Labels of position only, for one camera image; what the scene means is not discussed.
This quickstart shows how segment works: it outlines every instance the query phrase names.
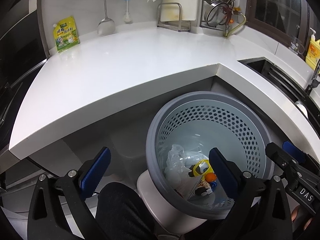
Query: yellow plastic wrapper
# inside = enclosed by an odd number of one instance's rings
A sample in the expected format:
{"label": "yellow plastic wrapper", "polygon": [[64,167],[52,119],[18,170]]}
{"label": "yellow plastic wrapper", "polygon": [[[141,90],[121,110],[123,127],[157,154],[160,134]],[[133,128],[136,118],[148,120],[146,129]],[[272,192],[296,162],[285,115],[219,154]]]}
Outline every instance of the yellow plastic wrapper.
{"label": "yellow plastic wrapper", "polygon": [[72,16],[69,16],[57,23],[53,30],[54,40],[58,52],[62,52],[79,44],[76,30],[76,23]]}

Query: cutting board rack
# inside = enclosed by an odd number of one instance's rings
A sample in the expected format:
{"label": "cutting board rack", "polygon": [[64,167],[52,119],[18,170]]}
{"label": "cutting board rack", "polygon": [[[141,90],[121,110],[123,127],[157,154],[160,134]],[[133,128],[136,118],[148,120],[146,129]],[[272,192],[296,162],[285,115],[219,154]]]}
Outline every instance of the cutting board rack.
{"label": "cutting board rack", "polygon": [[[173,4],[179,7],[179,20],[178,21],[170,21],[170,22],[162,22],[161,18],[161,8],[162,5]],[[177,2],[168,2],[168,3],[160,3],[157,8],[157,27],[162,27],[178,32],[190,32],[191,23],[190,21],[182,21],[182,6]]]}

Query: yellow bottle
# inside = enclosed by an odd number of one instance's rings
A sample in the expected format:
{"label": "yellow bottle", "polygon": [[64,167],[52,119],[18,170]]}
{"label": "yellow bottle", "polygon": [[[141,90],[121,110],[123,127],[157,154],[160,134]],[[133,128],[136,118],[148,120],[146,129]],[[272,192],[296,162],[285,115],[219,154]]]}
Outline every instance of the yellow bottle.
{"label": "yellow bottle", "polygon": [[306,56],[306,63],[314,70],[320,59],[320,40],[316,41],[316,31],[310,28],[313,31],[311,35],[311,40],[309,44],[308,53]]}

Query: kitchen counter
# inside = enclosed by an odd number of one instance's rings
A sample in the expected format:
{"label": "kitchen counter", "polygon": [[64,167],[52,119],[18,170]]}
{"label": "kitchen counter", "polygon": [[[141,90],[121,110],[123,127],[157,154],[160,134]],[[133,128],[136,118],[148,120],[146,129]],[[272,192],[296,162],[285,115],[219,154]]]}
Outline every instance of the kitchen counter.
{"label": "kitchen counter", "polygon": [[[217,75],[319,160],[320,140],[303,114],[276,87],[237,62],[254,57],[266,57],[305,86],[309,70],[301,74],[237,35],[225,39],[150,28],[83,42],[43,66],[20,107],[9,150],[23,159],[104,117]],[[311,96],[320,102],[317,90]]]}

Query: black sink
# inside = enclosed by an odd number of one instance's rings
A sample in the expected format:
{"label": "black sink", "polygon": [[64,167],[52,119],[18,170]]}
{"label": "black sink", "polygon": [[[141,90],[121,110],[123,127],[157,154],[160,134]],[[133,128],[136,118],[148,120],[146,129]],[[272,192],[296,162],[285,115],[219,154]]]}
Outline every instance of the black sink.
{"label": "black sink", "polygon": [[267,79],[284,93],[293,104],[299,100],[307,109],[308,121],[320,138],[320,110],[313,100],[307,96],[300,85],[284,73],[278,66],[264,57],[239,60],[239,62]]}

